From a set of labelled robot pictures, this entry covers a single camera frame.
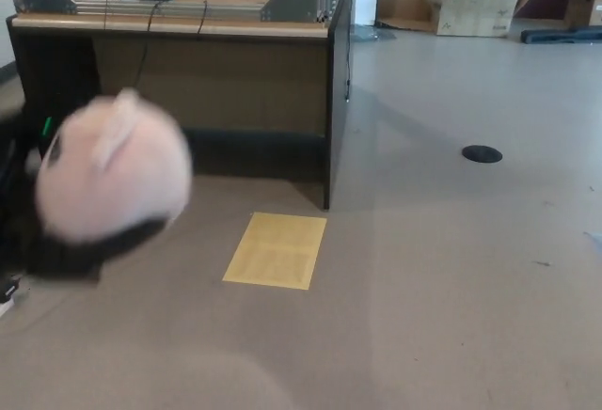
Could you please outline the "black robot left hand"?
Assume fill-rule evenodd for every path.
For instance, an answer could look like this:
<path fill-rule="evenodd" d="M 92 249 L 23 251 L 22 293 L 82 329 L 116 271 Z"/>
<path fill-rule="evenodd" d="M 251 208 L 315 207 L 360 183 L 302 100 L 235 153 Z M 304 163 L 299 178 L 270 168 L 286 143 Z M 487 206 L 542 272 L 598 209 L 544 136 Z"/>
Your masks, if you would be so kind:
<path fill-rule="evenodd" d="M 1 283 L 20 276 L 97 281 L 103 265 L 139 247 L 166 227 L 151 219 L 99 242 L 66 244 L 44 232 L 35 203 L 35 175 L 26 158 L 40 134 L 20 112 L 1 118 Z"/>

